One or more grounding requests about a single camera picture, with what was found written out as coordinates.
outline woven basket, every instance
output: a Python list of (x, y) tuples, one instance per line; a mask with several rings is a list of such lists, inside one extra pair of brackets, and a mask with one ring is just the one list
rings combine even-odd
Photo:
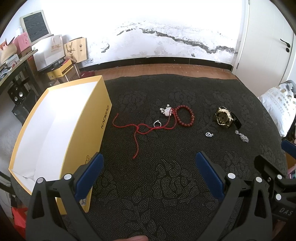
[(10, 44), (8, 45), (3, 51), (2, 51), (2, 54), (1, 54), (1, 64), (4, 64), (5, 61), (13, 56), (14, 54), (17, 53), (17, 47), (15, 46), (15, 44)]

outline paper bag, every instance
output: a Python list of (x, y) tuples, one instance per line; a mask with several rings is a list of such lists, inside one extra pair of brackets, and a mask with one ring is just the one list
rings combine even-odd
[(17, 36), (13, 43), (17, 47), (17, 54), (19, 55), (22, 51), (26, 50), (30, 47), (29, 36), (27, 32), (22, 33), (21, 35)]
[(296, 115), (293, 84), (282, 83), (266, 91), (258, 99), (270, 114), (281, 137), (285, 137)]
[(77, 38), (64, 44), (64, 51), (66, 57), (72, 58), (77, 63), (86, 60), (86, 39)]
[(61, 35), (50, 36), (40, 40), (32, 46), (38, 49), (34, 54), (37, 70), (44, 69), (65, 56)]

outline finger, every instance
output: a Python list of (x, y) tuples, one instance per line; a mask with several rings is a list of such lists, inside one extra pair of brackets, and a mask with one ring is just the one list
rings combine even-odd
[(148, 241), (148, 238), (146, 236), (135, 236), (128, 239), (117, 239), (114, 241)]

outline blue gripper pad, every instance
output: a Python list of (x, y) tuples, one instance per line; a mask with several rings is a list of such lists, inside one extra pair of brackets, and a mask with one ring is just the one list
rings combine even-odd
[(84, 173), (80, 176), (75, 185), (75, 200), (80, 201), (86, 198), (94, 182), (98, 178), (104, 166), (104, 157), (102, 154), (95, 155)]
[(195, 156), (195, 165), (200, 171), (211, 194), (220, 202), (224, 199), (224, 183), (208, 161), (207, 156), (199, 152)]
[(291, 143), (288, 140), (283, 140), (281, 142), (281, 148), (296, 159), (296, 145), (294, 143)]

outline yellow cardboard box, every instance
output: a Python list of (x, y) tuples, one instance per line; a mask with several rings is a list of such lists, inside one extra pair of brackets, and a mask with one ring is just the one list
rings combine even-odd
[(55, 69), (51, 72), (48, 72), (47, 75), (50, 80), (63, 77), (72, 67), (72, 61), (69, 59), (66, 63), (64, 63), (58, 69)]
[[(19, 133), (9, 171), (29, 194), (39, 177), (73, 174), (100, 150), (111, 107), (101, 75), (46, 89)], [(90, 200), (91, 191), (81, 201), (85, 212)], [(66, 214), (60, 198), (57, 205)]]

